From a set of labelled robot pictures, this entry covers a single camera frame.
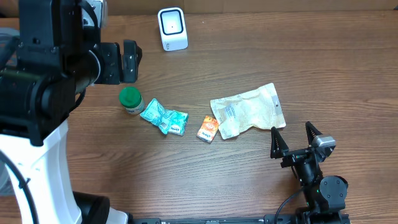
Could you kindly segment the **teal Kleenex tissue pack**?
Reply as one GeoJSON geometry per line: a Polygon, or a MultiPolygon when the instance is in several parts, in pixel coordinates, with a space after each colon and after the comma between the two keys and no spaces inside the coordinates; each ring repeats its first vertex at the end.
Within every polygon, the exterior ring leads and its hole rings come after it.
{"type": "Polygon", "coordinates": [[[141,118],[157,126],[163,134],[183,136],[188,121],[188,113],[165,109],[153,98],[147,108],[140,114],[141,118]]]}

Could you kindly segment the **green lid jar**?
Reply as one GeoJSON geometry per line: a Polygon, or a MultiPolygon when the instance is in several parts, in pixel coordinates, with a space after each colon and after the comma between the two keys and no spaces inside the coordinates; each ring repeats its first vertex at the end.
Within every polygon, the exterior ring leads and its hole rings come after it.
{"type": "Polygon", "coordinates": [[[137,115],[144,111],[144,99],[140,91],[133,86],[125,87],[120,91],[119,101],[129,114],[137,115]]]}

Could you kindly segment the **beige plastic pouch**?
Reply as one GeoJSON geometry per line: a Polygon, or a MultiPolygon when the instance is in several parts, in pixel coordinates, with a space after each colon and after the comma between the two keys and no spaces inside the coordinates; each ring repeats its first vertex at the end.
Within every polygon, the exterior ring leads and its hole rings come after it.
{"type": "Polygon", "coordinates": [[[235,138],[251,127],[284,128],[285,118],[273,83],[234,96],[210,101],[223,139],[235,138]]]}

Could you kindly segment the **orange small box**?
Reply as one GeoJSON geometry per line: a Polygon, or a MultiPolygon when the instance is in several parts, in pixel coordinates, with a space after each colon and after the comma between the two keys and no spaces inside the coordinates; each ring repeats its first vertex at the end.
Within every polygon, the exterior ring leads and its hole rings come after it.
{"type": "Polygon", "coordinates": [[[205,116],[197,132],[197,137],[205,142],[211,143],[218,132],[218,128],[219,123],[217,119],[211,116],[205,116]]]}

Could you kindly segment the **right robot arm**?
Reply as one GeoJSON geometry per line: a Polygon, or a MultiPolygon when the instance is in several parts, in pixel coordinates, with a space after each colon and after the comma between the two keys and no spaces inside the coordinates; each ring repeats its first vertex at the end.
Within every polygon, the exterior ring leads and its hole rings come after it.
{"type": "Polygon", "coordinates": [[[296,224],[341,224],[349,223],[348,215],[341,213],[346,208],[345,198],[348,182],[341,176],[324,176],[320,163],[331,155],[336,147],[335,139],[321,133],[311,122],[305,123],[308,147],[291,151],[277,128],[271,129],[272,159],[281,159],[282,168],[289,167],[299,181],[300,189],[285,199],[275,214],[265,215],[265,223],[296,224]],[[303,194],[307,206],[296,209],[294,214],[281,215],[280,212],[293,198],[303,194]]]}

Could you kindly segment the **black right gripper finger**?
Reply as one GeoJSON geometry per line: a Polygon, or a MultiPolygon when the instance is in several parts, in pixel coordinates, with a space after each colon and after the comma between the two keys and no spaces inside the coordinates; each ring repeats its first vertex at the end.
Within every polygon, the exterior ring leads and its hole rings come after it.
{"type": "Polygon", "coordinates": [[[271,159],[278,159],[285,156],[285,153],[289,151],[289,147],[284,141],[283,137],[280,135],[280,132],[276,127],[272,127],[271,129],[271,159]]]}
{"type": "Polygon", "coordinates": [[[312,144],[312,141],[315,139],[316,136],[322,135],[322,133],[316,127],[314,127],[314,125],[310,121],[307,121],[305,123],[305,129],[307,132],[307,139],[309,145],[312,144]]]}

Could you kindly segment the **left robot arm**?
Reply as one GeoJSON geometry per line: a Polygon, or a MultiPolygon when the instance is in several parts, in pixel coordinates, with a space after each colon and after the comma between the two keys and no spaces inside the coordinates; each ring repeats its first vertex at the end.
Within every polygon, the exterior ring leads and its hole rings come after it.
{"type": "Polygon", "coordinates": [[[68,117],[93,84],[137,80],[134,41],[101,41],[106,1],[21,0],[19,34],[1,50],[1,160],[23,223],[133,222],[107,197],[72,190],[68,117]]]}

